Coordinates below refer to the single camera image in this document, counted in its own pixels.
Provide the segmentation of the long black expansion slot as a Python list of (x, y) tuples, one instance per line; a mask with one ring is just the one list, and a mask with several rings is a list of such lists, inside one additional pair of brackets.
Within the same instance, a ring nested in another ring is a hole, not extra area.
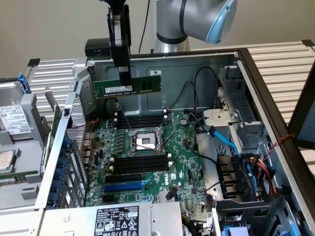
[(141, 174), (126, 174), (126, 175), (110, 175), (105, 177), (106, 183), (125, 183), (142, 181)]

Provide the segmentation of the green RAM stick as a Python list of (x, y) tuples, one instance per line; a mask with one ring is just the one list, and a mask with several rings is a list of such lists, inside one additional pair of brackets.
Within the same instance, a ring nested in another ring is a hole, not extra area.
[(94, 81), (96, 99), (135, 95), (161, 91), (161, 76), (145, 76), (131, 79), (130, 85), (121, 85), (120, 80)]
[(16, 184), (26, 182), (26, 177), (24, 174), (5, 174), (0, 175), (0, 185), (6, 184)]

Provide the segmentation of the black box device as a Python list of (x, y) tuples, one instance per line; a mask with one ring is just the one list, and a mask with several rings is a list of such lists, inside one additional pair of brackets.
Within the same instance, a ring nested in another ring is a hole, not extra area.
[(85, 55), (88, 58), (111, 56), (109, 38), (88, 39), (85, 45)]

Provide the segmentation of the green Dell motherboard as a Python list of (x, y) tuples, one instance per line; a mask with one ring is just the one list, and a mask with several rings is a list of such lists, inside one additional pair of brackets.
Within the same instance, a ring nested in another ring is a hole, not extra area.
[[(204, 186), (201, 159), (195, 155), (197, 150), (196, 138), (191, 124), (181, 126), (180, 120), (188, 115), (174, 114), (177, 120), (176, 129), (173, 132), (172, 119), (163, 125), (163, 147), (167, 155), (168, 171), (140, 173), (143, 190), (126, 192), (104, 192), (104, 186), (125, 183), (106, 183), (105, 177), (115, 175), (109, 171), (114, 164), (113, 157), (129, 157), (127, 155), (127, 138), (130, 129), (117, 129), (118, 124), (127, 123), (125, 119), (106, 120), (96, 125), (91, 133), (86, 134), (85, 149), (93, 150), (93, 156), (85, 156), (87, 162), (88, 190), (85, 205), (88, 207), (138, 203), (158, 202), (158, 194), (161, 191), (174, 191), (178, 194), (178, 203), (183, 214), (192, 219), (198, 219), (206, 213), (206, 196), (197, 192), (196, 188)], [(114, 203), (104, 203), (104, 195), (114, 194)]]

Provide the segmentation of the silver power supply with label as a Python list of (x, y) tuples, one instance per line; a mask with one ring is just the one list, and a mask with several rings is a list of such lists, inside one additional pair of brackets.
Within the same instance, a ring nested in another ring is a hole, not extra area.
[(183, 236), (178, 202), (138, 202), (45, 212), (39, 236)]

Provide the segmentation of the black framed side panel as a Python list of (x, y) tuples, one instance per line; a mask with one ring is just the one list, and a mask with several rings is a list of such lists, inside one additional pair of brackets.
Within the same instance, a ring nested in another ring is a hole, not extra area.
[(315, 69), (308, 75), (288, 129), (299, 147), (315, 150)]

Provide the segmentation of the silver chipset heatsink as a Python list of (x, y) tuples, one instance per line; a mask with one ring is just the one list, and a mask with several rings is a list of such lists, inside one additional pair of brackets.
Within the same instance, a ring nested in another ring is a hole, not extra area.
[(174, 191), (161, 191), (158, 194), (159, 203), (177, 202), (178, 194)]

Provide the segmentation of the silver hard disk with label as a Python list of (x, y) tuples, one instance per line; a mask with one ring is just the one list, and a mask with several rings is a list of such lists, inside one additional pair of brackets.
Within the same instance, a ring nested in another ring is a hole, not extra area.
[(32, 138), (29, 118), (21, 106), (24, 95), (19, 80), (0, 80), (0, 131), (7, 131), (15, 141)]

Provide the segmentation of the green graphics card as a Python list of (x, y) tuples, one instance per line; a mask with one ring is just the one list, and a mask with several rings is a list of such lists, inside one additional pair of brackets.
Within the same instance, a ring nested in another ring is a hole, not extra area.
[(47, 141), (47, 146), (46, 146), (46, 155), (45, 158), (48, 160), (50, 151), (52, 149), (52, 145), (54, 143), (54, 139), (56, 136), (56, 132), (61, 120), (62, 112), (57, 104), (57, 101), (53, 95), (52, 89), (50, 87), (45, 88), (45, 97), (47, 98), (48, 103), (50, 104), (54, 115), (53, 115), (53, 120), (52, 120), (52, 125), (51, 125), (51, 131), (49, 133), (48, 141)]

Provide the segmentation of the open grey PC case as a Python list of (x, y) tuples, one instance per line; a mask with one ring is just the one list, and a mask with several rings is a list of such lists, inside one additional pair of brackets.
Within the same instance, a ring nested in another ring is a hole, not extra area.
[[(206, 127), (204, 111), (217, 108), (219, 70), (237, 66), (246, 81), (255, 115), (260, 116), (266, 134), (261, 152), (240, 153), (236, 145), (213, 126)], [(192, 219), (181, 212), (183, 236), (221, 236), (224, 227), (247, 227), (249, 236), (315, 236), (315, 178), (290, 133), (287, 122), (292, 115), (280, 109), (293, 104), (290, 97), (266, 86), (246, 49), (215, 50), (168, 55), (141, 55), (131, 60), (132, 78), (161, 76), (161, 91), (96, 99), (94, 81), (118, 80), (118, 72), (109, 59), (85, 59), (76, 67), (74, 89), (67, 96), (50, 151), (43, 186), (36, 208), (41, 217), (30, 234), (39, 236), (45, 212), (82, 208), (89, 185), (85, 156), (86, 134), (106, 120), (125, 119), (125, 115), (188, 115), (196, 138), (195, 155), (201, 159), (204, 186), (197, 187), (206, 196), (206, 213)], [(62, 147), (64, 137), (73, 141), (73, 149)], [(251, 189), (250, 202), (224, 199), (217, 172), (219, 154), (237, 156)], [(57, 205), (47, 203), (57, 161), (68, 160), (63, 190)]]

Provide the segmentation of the blue drive caddy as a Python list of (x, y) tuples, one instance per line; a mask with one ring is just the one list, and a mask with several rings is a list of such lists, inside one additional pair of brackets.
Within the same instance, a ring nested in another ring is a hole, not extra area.
[(224, 227), (221, 236), (249, 236), (247, 227)]

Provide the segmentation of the silver disk bay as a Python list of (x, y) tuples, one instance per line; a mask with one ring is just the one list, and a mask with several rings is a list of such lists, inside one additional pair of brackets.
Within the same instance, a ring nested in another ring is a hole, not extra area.
[(260, 116), (254, 114), (255, 105), (241, 69), (226, 66), (219, 70), (218, 78), (218, 107), (204, 111), (206, 127), (213, 126), (240, 153), (261, 152), (266, 128)]

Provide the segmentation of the blue expansion slot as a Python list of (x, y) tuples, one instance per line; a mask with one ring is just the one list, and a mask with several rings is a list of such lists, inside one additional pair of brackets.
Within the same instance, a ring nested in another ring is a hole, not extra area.
[(143, 190), (144, 184), (141, 182), (132, 182), (125, 184), (114, 184), (114, 185), (106, 185), (104, 186), (104, 192), (126, 192), (126, 191), (137, 191)]

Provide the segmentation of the grey parts rack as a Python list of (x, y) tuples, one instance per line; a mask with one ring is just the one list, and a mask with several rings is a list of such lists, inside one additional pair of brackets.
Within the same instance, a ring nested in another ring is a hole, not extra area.
[(45, 152), (49, 127), (36, 106), (34, 94), (25, 94), (21, 106), (29, 118), (31, 139), (15, 141), (7, 131), (0, 131), (0, 152), (14, 150), (12, 164), (0, 175), (24, 174), (26, 182), (0, 185), (0, 211), (16, 210), (33, 206), (41, 186), (43, 171), (43, 154)]

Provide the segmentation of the blue disk rail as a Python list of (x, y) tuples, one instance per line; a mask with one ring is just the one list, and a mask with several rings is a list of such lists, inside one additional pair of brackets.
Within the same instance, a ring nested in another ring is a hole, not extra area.
[(31, 88), (30, 88), (30, 85), (28, 83), (28, 80), (26, 78), (25, 75), (23, 75), (22, 71), (20, 72), (19, 76), (18, 76), (18, 80), (19, 82), (23, 85), (23, 88), (25, 90), (25, 93), (29, 94), (31, 93)]

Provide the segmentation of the silver CPU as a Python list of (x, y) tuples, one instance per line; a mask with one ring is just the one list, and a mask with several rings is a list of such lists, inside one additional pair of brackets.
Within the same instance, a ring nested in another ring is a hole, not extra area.
[(6, 170), (12, 164), (14, 157), (14, 150), (0, 152), (0, 171)]

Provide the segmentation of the CPU socket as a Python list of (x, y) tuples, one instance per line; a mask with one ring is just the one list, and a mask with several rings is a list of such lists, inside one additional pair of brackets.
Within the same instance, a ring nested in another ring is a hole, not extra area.
[[(129, 142), (137, 143), (158, 150), (149, 150), (142, 147), (137, 147), (130, 144)], [(127, 138), (127, 155), (129, 156), (143, 156), (143, 155), (158, 155), (165, 153), (163, 147), (164, 142), (164, 131), (161, 128), (142, 128), (134, 129), (128, 132)]]

